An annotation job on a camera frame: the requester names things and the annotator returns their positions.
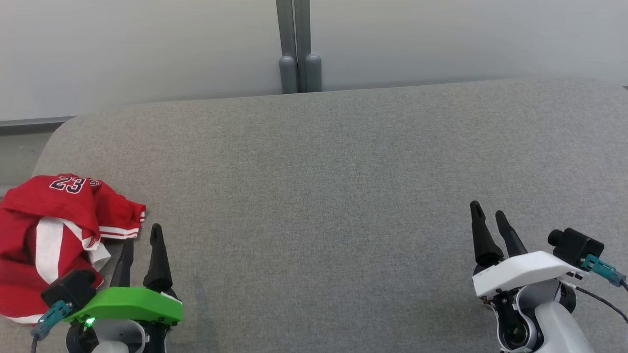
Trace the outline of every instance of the couch cushion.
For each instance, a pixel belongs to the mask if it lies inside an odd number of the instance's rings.
[[[572,227],[628,272],[627,117],[628,92],[580,79],[165,102],[72,119],[35,173],[147,205],[134,286],[163,226],[185,308],[169,351],[495,352],[469,203],[503,210],[530,251]],[[628,308],[602,278],[582,286]],[[621,317],[578,299],[596,351],[624,352]],[[8,351],[28,346],[1,324]],[[63,352],[65,330],[39,351]]]

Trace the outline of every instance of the teal connector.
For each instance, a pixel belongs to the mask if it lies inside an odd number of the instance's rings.
[[[615,270],[614,267],[605,263],[604,261],[589,254],[583,261],[582,267],[589,269],[591,272],[597,273],[600,276],[606,278],[612,285],[616,287],[622,286],[622,281],[625,281],[626,276]]]
[[[48,336],[50,330],[68,316],[71,311],[71,303],[64,303],[63,300],[59,300],[50,307],[49,311],[37,320],[37,324],[31,330],[31,335],[36,337],[37,340],[43,340]]]

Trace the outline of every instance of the gray fabric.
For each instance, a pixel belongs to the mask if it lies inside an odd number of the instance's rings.
[[[71,120],[35,173],[147,204],[133,285],[159,222],[185,304],[169,352],[486,353],[469,202],[502,209],[530,251],[573,227],[628,272],[627,117],[623,88],[579,79],[167,102]],[[599,277],[583,287],[628,309]],[[578,299],[596,351],[625,352],[622,319]],[[8,352],[30,342],[7,320],[0,335]]]

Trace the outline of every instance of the gray couch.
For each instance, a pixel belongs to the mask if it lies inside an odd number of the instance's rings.
[[[134,286],[163,226],[185,309],[172,353],[499,351],[471,282],[475,199],[531,251],[573,227],[628,272],[628,92],[598,80],[131,106],[52,136],[35,174],[68,172],[148,206]],[[582,286],[628,310],[602,278]],[[595,350],[625,352],[621,317],[578,300]],[[2,351],[26,352],[29,328],[0,325]],[[66,329],[38,352],[63,352]]]

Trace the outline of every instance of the white stripe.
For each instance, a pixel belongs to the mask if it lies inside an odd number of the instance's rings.
[[[63,220],[52,217],[40,219],[35,237],[35,268],[46,283],[52,283],[59,277]]]
[[[92,246],[90,247],[89,244],[92,242],[92,237],[89,237],[87,239],[83,239],[83,229],[81,229],[81,227],[77,226],[74,222],[70,222],[67,219],[63,219],[63,224],[65,224],[66,227],[68,227],[68,229],[70,229],[74,235],[77,237],[78,241],[81,242],[81,244],[83,244],[83,249],[84,250],[94,250],[97,246],[98,246],[98,242],[95,242],[92,244]]]
[[[103,227],[103,226],[101,226],[100,227],[100,231],[101,232],[106,232],[106,233],[127,235],[127,234],[132,234],[132,233],[139,232],[139,228],[123,229],[123,228],[116,228],[116,227]]]
[[[124,236],[121,236],[120,234],[100,233],[100,237],[105,238],[105,239],[129,239],[129,238],[137,238],[138,233],[126,234]]]
[[[25,317],[8,317],[8,316],[5,316],[5,317],[17,323],[37,323],[37,320],[39,320],[39,318],[42,316],[43,314],[31,315],[31,316],[25,316]]]
[[[96,269],[96,271],[100,271],[100,269],[105,266],[107,261],[111,258],[111,254],[109,254],[109,251],[107,251],[105,245],[101,242],[96,242],[96,245],[87,251],[87,256],[89,257],[89,262],[92,263],[92,266]]]

